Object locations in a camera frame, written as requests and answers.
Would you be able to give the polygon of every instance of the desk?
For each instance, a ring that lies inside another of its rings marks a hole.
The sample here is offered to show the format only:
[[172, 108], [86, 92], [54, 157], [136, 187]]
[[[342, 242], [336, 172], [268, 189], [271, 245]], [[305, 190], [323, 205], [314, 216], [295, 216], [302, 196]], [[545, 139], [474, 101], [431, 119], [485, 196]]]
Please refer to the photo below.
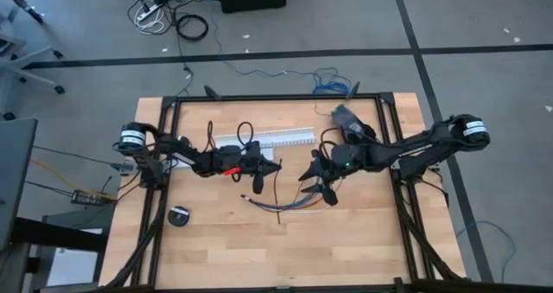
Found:
[[[404, 137], [422, 131], [423, 116], [416, 95], [395, 93], [393, 97]], [[256, 131], [314, 126], [318, 136], [334, 125], [330, 117], [316, 113], [315, 108], [328, 114], [341, 103], [338, 99], [187, 102], [181, 105], [178, 125], [173, 129], [177, 136], [185, 135], [200, 149], [206, 143], [209, 120], [213, 121], [214, 136], [233, 134], [246, 120]], [[140, 99], [136, 121], [157, 125], [161, 104], [161, 98]], [[383, 140], [374, 99], [354, 99], [346, 104]], [[393, 132], [390, 110], [385, 109], [384, 114]], [[166, 132], [171, 129], [171, 115], [169, 112]], [[330, 133], [328, 137], [339, 140]], [[274, 149], [275, 161], [283, 159], [276, 182], [276, 197], [281, 204], [294, 199], [297, 178], [307, 169], [313, 148], [315, 145]], [[265, 179], [264, 191], [256, 200], [275, 202], [273, 177]], [[424, 179], [441, 186], [437, 175], [427, 173]], [[417, 184], [416, 193], [430, 244], [454, 272], [463, 276], [442, 193], [425, 184]], [[338, 205], [312, 214], [281, 213], [281, 224], [275, 213], [254, 207], [240, 199], [240, 194], [253, 195], [249, 177], [234, 183], [230, 177], [204, 179], [185, 169], [172, 172], [167, 209], [184, 206], [191, 211], [191, 220], [184, 227], [171, 226], [165, 220], [157, 289], [382, 284], [392, 283], [394, 277], [409, 282], [388, 170], [348, 176], [337, 193]], [[133, 251], [144, 197], [145, 190], [135, 190], [118, 203], [100, 284], [108, 283]], [[313, 210], [324, 207], [321, 203]], [[421, 271], [423, 261], [414, 240], [413, 244]], [[147, 279], [151, 253], [150, 247], [144, 256], [141, 283]]]

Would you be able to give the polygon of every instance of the small black puck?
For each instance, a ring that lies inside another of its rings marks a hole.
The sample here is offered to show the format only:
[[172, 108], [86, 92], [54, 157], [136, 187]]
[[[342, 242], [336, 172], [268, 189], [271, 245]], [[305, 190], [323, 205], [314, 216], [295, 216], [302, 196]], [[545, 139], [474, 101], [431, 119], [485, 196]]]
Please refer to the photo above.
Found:
[[190, 220], [190, 212], [184, 207], [171, 207], [167, 217], [171, 225], [181, 227], [185, 226]]

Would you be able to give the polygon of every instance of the wooden tabletop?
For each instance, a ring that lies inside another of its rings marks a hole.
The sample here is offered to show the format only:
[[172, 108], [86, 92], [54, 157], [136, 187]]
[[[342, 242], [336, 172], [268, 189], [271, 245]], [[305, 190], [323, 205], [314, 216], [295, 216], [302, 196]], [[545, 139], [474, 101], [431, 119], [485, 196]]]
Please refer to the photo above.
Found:
[[[395, 99], [404, 136], [422, 131], [423, 116], [416, 95], [396, 93]], [[157, 125], [161, 101], [140, 99], [136, 121]], [[251, 122], [256, 131], [315, 127], [319, 136], [324, 129], [334, 127], [325, 114], [342, 103], [186, 103], [181, 107], [178, 135], [188, 137], [194, 147], [203, 150], [207, 122], [212, 120], [214, 136], [234, 134], [242, 121]], [[355, 99], [346, 105], [382, 139], [373, 100]], [[335, 132], [325, 137], [340, 141]], [[165, 220], [157, 289], [385, 284], [392, 283], [394, 277], [409, 282], [388, 170], [350, 175], [341, 184], [335, 183], [338, 205], [327, 207], [321, 202], [303, 210], [308, 213], [280, 213], [280, 224], [276, 213], [240, 198], [240, 194], [247, 194], [270, 204], [276, 199], [279, 204], [292, 202], [300, 185], [297, 178], [308, 168], [314, 148], [313, 144], [275, 148], [275, 161], [283, 160], [276, 191], [273, 174], [265, 178], [264, 191], [255, 197], [250, 177], [235, 183], [228, 176], [206, 179], [188, 169], [174, 170], [167, 208], [183, 206], [191, 211], [191, 219], [184, 227], [171, 226]], [[427, 173], [424, 179], [441, 186], [437, 175]], [[464, 275], [442, 193], [422, 183], [416, 185], [416, 191], [430, 244], [453, 271]], [[145, 190], [137, 189], [116, 207], [101, 284], [117, 274], [137, 243], [144, 196]], [[418, 270], [423, 274], [420, 251], [414, 244]], [[147, 278], [149, 255], [148, 249], [142, 283]]]

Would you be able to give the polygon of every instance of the yellow cable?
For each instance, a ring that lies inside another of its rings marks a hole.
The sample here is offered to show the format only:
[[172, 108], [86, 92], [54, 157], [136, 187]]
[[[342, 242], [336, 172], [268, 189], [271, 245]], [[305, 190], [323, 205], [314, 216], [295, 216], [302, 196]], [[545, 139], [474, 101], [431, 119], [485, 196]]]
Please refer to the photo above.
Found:
[[100, 197], [104, 197], [106, 199], [109, 199], [111, 201], [116, 201], [117, 198], [115, 197], [111, 197], [110, 195], [108, 194], [102, 194], [102, 193], [98, 193], [98, 192], [95, 192], [95, 191], [92, 191], [92, 190], [88, 190], [88, 189], [84, 189], [80, 186], [77, 186], [73, 183], [71, 183], [70, 181], [68, 181], [65, 177], [61, 176], [60, 173], [58, 173], [58, 171], [56, 171], [54, 168], [50, 167], [49, 165], [47, 165], [46, 163], [43, 163], [43, 162], [39, 162], [35, 159], [31, 159], [31, 162], [36, 164], [36, 165], [39, 165], [41, 167], [43, 167], [44, 169], [50, 171], [53, 175], [55, 175], [57, 178], [59, 178], [62, 182], [66, 183], [70, 188], [73, 188], [73, 189], [77, 189], [77, 190], [80, 190], [82, 191], [83, 193], [87, 193], [87, 194], [93, 194], [93, 195], [97, 195], [97, 196], [100, 196]]

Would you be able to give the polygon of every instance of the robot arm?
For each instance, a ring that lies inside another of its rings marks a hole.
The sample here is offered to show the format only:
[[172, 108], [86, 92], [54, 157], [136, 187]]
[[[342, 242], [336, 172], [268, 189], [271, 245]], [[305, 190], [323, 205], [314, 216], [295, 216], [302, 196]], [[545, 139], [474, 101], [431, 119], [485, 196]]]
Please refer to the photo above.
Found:
[[[146, 145], [148, 132], [155, 139], [151, 145]], [[244, 147], [228, 145], [200, 152], [185, 137], [175, 139], [151, 124], [136, 122], [123, 126], [116, 150], [137, 162], [142, 171], [141, 183], [153, 188], [167, 184], [164, 165], [156, 159], [156, 155], [172, 156], [187, 163], [201, 177], [223, 174], [233, 175], [234, 180], [239, 180], [241, 175], [253, 176], [253, 192], [256, 194], [261, 194], [263, 190], [263, 178], [281, 168], [263, 157], [258, 141], [245, 143]]]
[[[374, 130], [342, 105], [332, 116], [346, 142], [322, 141], [318, 150], [312, 150], [314, 160], [299, 178], [304, 181], [317, 176], [317, 183], [302, 192], [322, 193], [324, 201], [331, 206], [338, 203], [332, 183], [359, 170], [379, 172], [396, 165], [402, 178], [413, 179], [420, 177], [428, 166], [457, 151], [482, 150], [490, 143], [481, 119], [471, 115], [452, 116], [435, 123], [428, 131], [392, 144], [380, 143]], [[333, 145], [331, 156], [324, 149], [328, 143]]]

